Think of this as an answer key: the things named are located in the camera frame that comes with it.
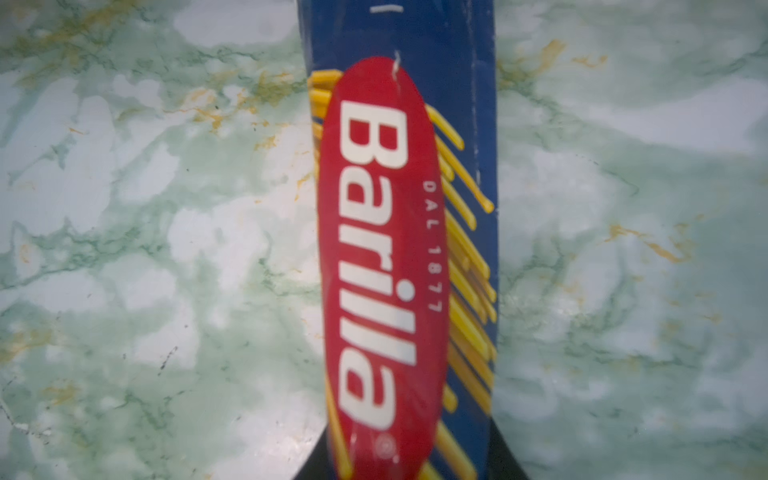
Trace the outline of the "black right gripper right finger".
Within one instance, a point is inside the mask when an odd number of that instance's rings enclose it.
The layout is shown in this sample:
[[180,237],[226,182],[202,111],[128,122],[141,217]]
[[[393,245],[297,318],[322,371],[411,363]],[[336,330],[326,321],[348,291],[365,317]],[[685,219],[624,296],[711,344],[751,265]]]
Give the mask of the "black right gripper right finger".
[[487,479],[529,480],[529,476],[513,456],[494,420],[490,421]]

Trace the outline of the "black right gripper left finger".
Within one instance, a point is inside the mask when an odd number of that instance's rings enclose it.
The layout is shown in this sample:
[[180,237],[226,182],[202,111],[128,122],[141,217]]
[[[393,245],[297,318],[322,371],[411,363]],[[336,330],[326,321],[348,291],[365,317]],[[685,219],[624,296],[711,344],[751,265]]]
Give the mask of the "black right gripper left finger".
[[330,457],[327,434],[328,427],[325,427],[311,453],[293,477],[294,480],[330,479]]

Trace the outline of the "dark blue spaghetti box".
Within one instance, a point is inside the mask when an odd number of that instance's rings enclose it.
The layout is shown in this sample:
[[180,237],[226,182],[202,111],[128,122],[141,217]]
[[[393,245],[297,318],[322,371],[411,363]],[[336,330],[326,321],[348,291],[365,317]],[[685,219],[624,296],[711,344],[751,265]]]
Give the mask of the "dark blue spaghetti box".
[[302,1],[332,479],[487,479],[498,351],[489,1]]

